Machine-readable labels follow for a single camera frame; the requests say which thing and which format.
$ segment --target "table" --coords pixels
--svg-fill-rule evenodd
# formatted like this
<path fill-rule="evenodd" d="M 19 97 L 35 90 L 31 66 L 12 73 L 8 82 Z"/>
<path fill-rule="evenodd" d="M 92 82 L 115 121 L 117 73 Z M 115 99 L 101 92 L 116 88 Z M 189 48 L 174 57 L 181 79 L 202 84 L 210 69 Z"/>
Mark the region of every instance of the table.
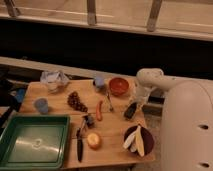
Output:
<path fill-rule="evenodd" d="M 109 103 L 104 94 L 95 91 L 92 84 L 93 80 L 71 80 L 67 87 L 58 93 L 50 93 L 47 87 L 40 82 L 31 82 L 28 86 L 25 98 L 20 108 L 20 113 L 26 115 L 37 114 L 38 112 L 33 107 L 33 102 L 40 97 L 45 97 L 48 100 L 50 111 L 49 114 L 68 114 L 71 117 L 71 131 L 67 148 L 67 155 L 64 159 L 63 168 L 82 168 L 110 165 L 128 165 L 143 162 L 150 162 L 155 159 L 154 152 L 147 156 L 139 157 L 125 150 L 123 145 L 124 132 L 133 125 L 140 123 L 146 127 L 144 115 L 141 111 L 137 111 L 132 121 L 127 121 L 123 117 L 123 112 L 129 105 L 129 97 L 134 86 L 132 78 L 127 78 L 130 89 L 129 92 L 122 97 L 114 97 L 111 95 L 111 101 L 114 107 L 114 112 L 109 111 Z M 76 130 L 80 127 L 82 116 L 85 113 L 73 110 L 67 104 L 68 95 L 77 91 L 81 101 L 88 107 L 88 113 L 91 113 L 95 118 L 96 105 L 100 100 L 103 100 L 102 115 L 103 120 L 95 120 L 95 126 L 88 129 L 83 134 L 84 152 L 82 162 L 77 160 L 76 152 Z M 90 132 L 97 132 L 101 135 L 102 146 L 98 150 L 92 150 L 86 142 L 86 135 Z"/>

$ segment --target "light blue cup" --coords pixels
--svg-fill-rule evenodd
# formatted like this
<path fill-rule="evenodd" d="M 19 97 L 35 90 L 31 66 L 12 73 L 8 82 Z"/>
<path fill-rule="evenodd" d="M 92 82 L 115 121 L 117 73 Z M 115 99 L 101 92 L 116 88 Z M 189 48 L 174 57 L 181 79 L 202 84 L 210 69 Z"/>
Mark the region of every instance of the light blue cup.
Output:
<path fill-rule="evenodd" d="M 47 114 L 49 111 L 48 102 L 45 98 L 39 98 L 34 102 L 34 107 L 41 114 Z"/>

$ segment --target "grapes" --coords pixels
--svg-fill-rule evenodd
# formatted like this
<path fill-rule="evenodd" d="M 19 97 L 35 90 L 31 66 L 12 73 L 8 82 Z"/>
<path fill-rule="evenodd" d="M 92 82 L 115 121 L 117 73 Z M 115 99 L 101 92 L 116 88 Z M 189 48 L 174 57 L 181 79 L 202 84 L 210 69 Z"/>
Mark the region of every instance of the grapes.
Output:
<path fill-rule="evenodd" d="M 81 112 L 88 111 L 88 108 L 80 101 L 80 98 L 76 91 L 73 91 L 72 93 L 70 93 L 67 103 L 75 110 L 78 110 Z"/>

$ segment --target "dark red plate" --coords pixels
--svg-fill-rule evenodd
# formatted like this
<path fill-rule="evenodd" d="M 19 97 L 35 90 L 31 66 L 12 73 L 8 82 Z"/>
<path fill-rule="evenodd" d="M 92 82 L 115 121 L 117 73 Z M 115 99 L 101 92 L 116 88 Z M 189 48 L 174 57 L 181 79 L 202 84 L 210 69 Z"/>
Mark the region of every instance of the dark red plate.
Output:
<path fill-rule="evenodd" d="M 124 134 L 124 141 L 136 129 L 137 129 L 137 126 L 132 126 L 129 129 L 127 129 L 127 131 Z M 152 137 L 152 134 L 144 127 L 141 127 L 141 135 L 144 142 L 144 152 L 145 152 L 145 155 L 147 155 L 152 151 L 154 147 L 154 139 Z"/>

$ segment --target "green tray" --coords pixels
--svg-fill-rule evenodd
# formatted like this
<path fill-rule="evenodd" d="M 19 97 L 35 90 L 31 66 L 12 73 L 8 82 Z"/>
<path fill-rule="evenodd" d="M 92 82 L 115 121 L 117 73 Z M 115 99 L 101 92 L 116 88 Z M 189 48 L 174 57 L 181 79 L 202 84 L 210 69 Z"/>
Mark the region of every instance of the green tray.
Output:
<path fill-rule="evenodd" d="M 0 137 L 0 170 L 55 170 L 62 166 L 68 116 L 14 116 Z"/>

